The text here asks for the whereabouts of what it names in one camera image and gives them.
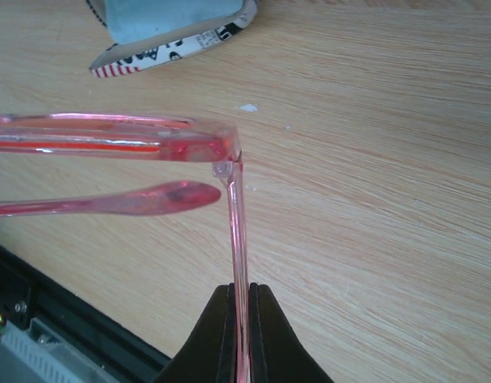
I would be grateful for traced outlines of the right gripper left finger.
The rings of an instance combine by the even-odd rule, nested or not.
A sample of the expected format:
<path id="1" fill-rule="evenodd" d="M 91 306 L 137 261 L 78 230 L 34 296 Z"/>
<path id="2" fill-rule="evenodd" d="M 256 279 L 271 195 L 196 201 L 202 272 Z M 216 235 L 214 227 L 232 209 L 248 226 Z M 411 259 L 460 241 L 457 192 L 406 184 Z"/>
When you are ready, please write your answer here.
<path id="1" fill-rule="evenodd" d="M 218 286 L 188 339 L 154 379 L 156 383 L 236 381 L 237 321 L 234 285 Z"/>

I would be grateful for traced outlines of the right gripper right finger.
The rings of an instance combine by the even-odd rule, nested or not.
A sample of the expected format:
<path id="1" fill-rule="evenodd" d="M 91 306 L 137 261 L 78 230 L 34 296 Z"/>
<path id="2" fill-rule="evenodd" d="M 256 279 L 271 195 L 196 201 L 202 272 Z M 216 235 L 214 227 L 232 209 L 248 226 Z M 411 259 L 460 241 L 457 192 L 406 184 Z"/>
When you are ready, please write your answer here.
<path id="1" fill-rule="evenodd" d="M 252 283 L 248 293 L 251 381 L 331 383 L 305 350 L 271 288 Z"/>

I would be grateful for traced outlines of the red transparent sunglasses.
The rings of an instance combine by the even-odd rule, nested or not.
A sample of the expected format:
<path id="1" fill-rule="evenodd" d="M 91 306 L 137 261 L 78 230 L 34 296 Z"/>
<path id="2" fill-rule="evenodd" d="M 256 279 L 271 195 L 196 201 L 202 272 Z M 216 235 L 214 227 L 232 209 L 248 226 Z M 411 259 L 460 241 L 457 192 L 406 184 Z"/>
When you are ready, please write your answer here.
<path id="1" fill-rule="evenodd" d="M 251 381 L 244 165 L 235 126 L 189 117 L 55 113 L 0 116 L 0 152 L 210 163 L 225 186 L 236 312 L 236 381 Z M 0 217 L 20 215 L 168 215 L 207 206 L 220 191 L 179 180 L 136 191 L 76 199 L 0 202 Z"/>

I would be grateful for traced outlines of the flag print glasses case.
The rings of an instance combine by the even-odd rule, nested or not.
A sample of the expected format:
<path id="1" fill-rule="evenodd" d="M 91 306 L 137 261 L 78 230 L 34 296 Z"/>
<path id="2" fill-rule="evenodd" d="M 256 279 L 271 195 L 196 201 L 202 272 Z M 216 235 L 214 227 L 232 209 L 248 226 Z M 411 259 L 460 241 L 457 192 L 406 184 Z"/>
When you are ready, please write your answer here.
<path id="1" fill-rule="evenodd" d="M 129 44 L 118 44 L 113 40 L 113 44 L 93 61 L 89 71 L 98 78 L 119 77 L 168 64 L 219 45 L 247 28 L 259 11 L 257 1 L 236 1 L 243 3 L 242 8 L 224 18 L 199 22 Z M 109 33 L 104 2 L 88 1 L 87 5 Z"/>

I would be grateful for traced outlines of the light blue cleaning cloth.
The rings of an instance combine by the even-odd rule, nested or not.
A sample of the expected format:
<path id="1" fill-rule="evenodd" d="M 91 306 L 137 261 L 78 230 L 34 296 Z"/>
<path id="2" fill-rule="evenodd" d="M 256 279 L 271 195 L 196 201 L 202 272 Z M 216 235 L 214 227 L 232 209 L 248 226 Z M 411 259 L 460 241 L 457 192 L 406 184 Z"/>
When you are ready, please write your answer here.
<path id="1" fill-rule="evenodd" d="M 235 0 L 108 0 L 104 5 L 110 36 L 118 44 L 129 44 L 230 16 L 239 11 L 243 3 Z"/>

